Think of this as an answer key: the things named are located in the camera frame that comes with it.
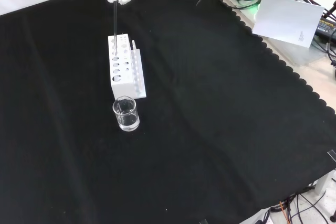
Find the sheet of paper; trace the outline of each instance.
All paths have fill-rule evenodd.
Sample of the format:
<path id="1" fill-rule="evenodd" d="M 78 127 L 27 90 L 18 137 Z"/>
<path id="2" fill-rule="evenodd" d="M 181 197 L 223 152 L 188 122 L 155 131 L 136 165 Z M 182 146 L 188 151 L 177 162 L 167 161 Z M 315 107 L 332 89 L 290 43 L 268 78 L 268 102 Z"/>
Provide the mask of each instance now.
<path id="1" fill-rule="evenodd" d="M 253 33 L 309 47 L 323 7 L 294 0 L 262 0 Z"/>

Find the black tablecloth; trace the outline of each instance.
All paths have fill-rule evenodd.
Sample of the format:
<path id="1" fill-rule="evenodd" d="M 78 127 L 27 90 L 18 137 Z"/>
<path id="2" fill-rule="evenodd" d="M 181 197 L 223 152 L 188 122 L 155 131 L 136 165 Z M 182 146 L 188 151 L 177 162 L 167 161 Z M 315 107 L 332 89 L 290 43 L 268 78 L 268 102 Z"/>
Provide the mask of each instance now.
<path id="1" fill-rule="evenodd" d="M 53 0 L 0 17 L 3 223 L 239 223 L 334 168 L 334 111 L 218 0 L 119 8 L 148 95 L 122 132 L 112 13 Z"/>

